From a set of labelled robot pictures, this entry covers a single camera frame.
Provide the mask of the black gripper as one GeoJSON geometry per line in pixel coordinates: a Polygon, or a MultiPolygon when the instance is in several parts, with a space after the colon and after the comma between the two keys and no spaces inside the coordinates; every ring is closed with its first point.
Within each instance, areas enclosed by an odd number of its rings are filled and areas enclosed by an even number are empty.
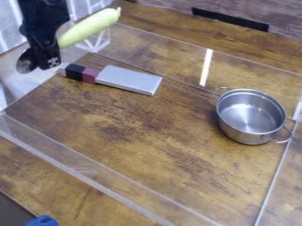
{"type": "Polygon", "coordinates": [[[22,24],[20,34],[26,38],[29,48],[26,52],[34,55],[37,66],[41,70],[51,69],[61,64],[56,32],[61,23],[22,24]]]}

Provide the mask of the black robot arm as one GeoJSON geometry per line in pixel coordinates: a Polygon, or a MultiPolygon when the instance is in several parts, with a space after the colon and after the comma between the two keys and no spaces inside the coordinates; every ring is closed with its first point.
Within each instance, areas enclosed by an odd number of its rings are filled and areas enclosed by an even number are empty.
{"type": "Polygon", "coordinates": [[[16,70],[29,73],[61,64],[56,31],[69,20],[65,0],[17,0],[22,15],[20,34],[26,38],[29,48],[16,62],[16,70]]]}

